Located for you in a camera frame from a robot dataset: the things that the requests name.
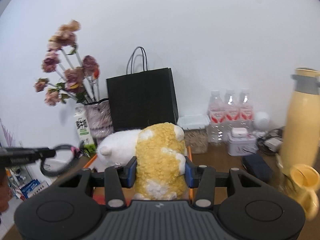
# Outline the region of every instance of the plastic bottle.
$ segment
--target plastic bottle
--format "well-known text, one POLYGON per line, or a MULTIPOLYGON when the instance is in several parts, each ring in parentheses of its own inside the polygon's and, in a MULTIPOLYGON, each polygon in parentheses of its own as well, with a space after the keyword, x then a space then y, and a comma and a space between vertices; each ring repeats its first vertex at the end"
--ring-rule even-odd
POLYGON ((240 127, 239 122, 239 105, 235 98, 234 90, 227 90, 224 97, 225 105, 225 127, 226 131, 230 132, 232 128, 240 127))
POLYGON ((220 97, 220 91, 211 91, 208 112, 210 118, 208 141, 215 144, 220 144, 223 139, 223 122, 225 119, 224 106, 220 97))
POLYGON ((253 107, 249 101, 249 90, 243 89, 240 93, 240 127, 246 128, 248 132, 252 131, 253 107))

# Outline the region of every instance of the green leaf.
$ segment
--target green leaf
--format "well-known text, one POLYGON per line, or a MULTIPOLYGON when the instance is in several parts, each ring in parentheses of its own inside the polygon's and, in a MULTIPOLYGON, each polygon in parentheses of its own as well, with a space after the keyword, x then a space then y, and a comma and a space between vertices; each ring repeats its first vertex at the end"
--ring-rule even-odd
POLYGON ((69 95, 67 95, 67 94, 61 94, 61 100, 68 99, 68 98, 70 98, 69 95))
POLYGON ((85 94, 86 94, 85 92, 81 92, 81 93, 76 94, 76 98, 78 99, 77 103, 82 103, 85 101, 85 97, 84 97, 85 94))
POLYGON ((59 89, 58 88, 49 88, 48 89, 48 92, 50 92, 50 93, 53 93, 55 91, 59 91, 59 89))
POLYGON ((46 84, 49 83, 49 78, 39 78, 38 79, 39 82, 45 82, 46 84))
POLYGON ((77 49, 76 49, 76 48, 73 48, 68 55, 73 55, 73 54, 76 53, 76 51, 77 51, 77 49))
POLYGON ((56 87, 57 87, 57 88, 61 88, 61 89, 65 89, 66 83, 65 83, 65 82, 57 83, 57 84, 56 84, 56 87))

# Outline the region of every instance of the fuzzy vase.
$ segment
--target fuzzy vase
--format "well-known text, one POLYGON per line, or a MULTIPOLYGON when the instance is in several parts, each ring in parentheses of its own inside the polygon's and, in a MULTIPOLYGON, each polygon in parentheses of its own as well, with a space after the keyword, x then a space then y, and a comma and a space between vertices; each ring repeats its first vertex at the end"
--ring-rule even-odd
POLYGON ((88 120, 90 134, 97 140, 97 145, 113 133, 112 118, 109 100, 101 99, 98 102, 89 103, 84 106, 88 120))

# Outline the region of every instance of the bag handle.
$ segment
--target bag handle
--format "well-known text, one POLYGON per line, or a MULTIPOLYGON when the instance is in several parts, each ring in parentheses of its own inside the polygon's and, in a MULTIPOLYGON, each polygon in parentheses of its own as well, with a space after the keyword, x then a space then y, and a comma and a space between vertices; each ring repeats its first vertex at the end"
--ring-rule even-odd
POLYGON ((146 54, 146 51, 144 50, 143 47, 136 47, 135 50, 133 51, 133 53, 131 54, 130 58, 129 58, 129 61, 127 63, 127 70, 126 70, 126 75, 128 74, 128 68, 129 68, 129 63, 131 61, 131 74, 132 74, 132 68, 133 68, 133 59, 134 59, 134 54, 135 52, 138 50, 138 49, 141 49, 141 53, 142 53, 142 67, 143 67, 143 71, 144 70, 144 57, 146 57, 146 70, 148 71, 148 61, 147 61, 147 54, 146 54))

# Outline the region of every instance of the plastic container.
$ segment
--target plastic container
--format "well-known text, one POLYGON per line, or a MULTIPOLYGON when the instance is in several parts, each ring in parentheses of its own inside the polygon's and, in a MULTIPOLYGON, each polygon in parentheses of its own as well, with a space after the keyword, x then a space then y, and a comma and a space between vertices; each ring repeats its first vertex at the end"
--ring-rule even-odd
POLYGON ((232 128, 239 128, 239 105, 236 101, 234 90, 227 90, 224 97, 226 130, 231 132, 232 128))
POLYGON ((186 147, 191 147, 192 154, 206 153, 208 150, 207 115, 183 116, 178 119, 178 126, 184 130, 186 147))
POLYGON ((208 114, 210 125, 208 127, 208 141, 210 143, 220 144, 223 141, 224 134, 224 105, 220 98, 220 91, 211 91, 208 114))
POLYGON ((245 156, 257 151, 255 136, 248 134, 243 138, 234 138, 228 133, 228 153, 231 156, 245 156))
POLYGON ((249 89, 243 89, 240 93, 239 107, 240 107, 240 127, 246 128, 248 132, 253 130, 253 106, 249 100, 249 89))

